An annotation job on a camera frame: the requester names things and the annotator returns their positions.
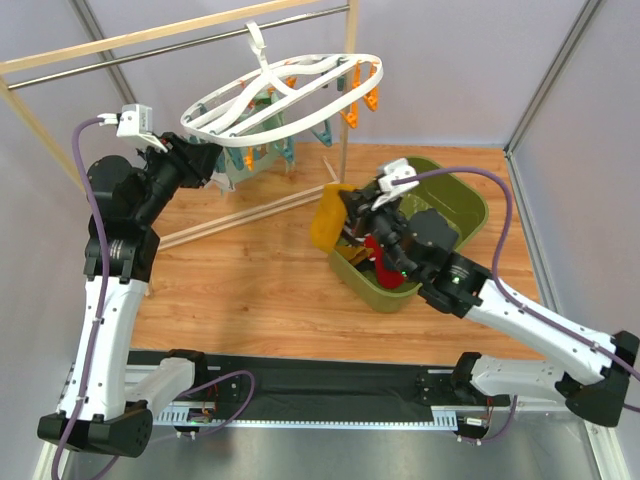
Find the mustard yellow sock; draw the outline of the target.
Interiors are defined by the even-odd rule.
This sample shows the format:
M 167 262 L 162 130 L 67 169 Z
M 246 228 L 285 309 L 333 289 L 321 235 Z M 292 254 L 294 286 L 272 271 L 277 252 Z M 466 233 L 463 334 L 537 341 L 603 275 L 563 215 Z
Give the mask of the mustard yellow sock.
M 356 266 L 361 262 L 368 260 L 373 254 L 373 250 L 363 245 L 351 245 L 338 243 L 334 250 L 342 256 L 350 265 Z
M 324 186 L 310 226 L 311 242 L 322 252 L 329 254 L 334 249 L 347 218 L 340 192 L 353 192 L 356 189 L 355 185 L 342 183 Z

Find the white round clip hanger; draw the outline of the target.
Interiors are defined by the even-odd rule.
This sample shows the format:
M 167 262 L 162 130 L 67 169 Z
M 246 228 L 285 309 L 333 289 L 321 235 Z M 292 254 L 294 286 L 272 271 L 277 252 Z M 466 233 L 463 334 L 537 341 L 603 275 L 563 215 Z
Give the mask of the white round clip hanger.
M 378 108 L 378 85 L 384 75 L 379 57 L 363 53 L 305 54 L 271 63 L 260 27 L 254 21 L 246 27 L 248 45 L 259 67 L 192 104 L 181 116 L 186 132 L 223 147 L 254 147 L 295 136 L 335 115 L 354 129 L 359 123 L 360 103 L 371 111 Z M 348 90 L 336 99 L 298 120 L 257 130 L 340 79 Z

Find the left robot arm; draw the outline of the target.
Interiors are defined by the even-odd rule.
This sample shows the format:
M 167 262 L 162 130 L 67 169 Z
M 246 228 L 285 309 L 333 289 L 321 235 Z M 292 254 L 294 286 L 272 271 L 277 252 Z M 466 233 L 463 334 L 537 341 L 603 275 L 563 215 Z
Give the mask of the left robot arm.
M 160 150 L 141 151 L 142 168 L 109 155 L 85 172 L 92 215 L 83 269 L 84 325 L 60 406 L 41 417 L 37 428 L 40 439 L 69 450 L 140 456 L 154 416 L 209 378 L 204 353 L 173 349 L 135 386 L 125 385 L 133 326 L 160 243 L 153 224 L 177 190 L 211 180 L 222 151 L 170 132 L 160 143 Z

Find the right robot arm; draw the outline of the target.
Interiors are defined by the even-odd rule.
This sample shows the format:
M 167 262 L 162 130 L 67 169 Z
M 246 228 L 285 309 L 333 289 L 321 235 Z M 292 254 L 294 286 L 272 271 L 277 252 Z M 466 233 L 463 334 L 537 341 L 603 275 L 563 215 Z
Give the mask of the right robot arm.
M 345 237 L 372 239 L 392 272 L 418 285 L 432 308 L 499 330 L 543 355 L 541 361 L 465 352 L 450 376 L 462 401 L 500 395 L 564 405 L 596 425 L 615 427 L 625 408 L 637 336 L 590 330 L 550 311 L 454 249 L 456 232 L 433 208 L 405 218 L 399 203 L 381 204 L 372 188 L 341 189 Z

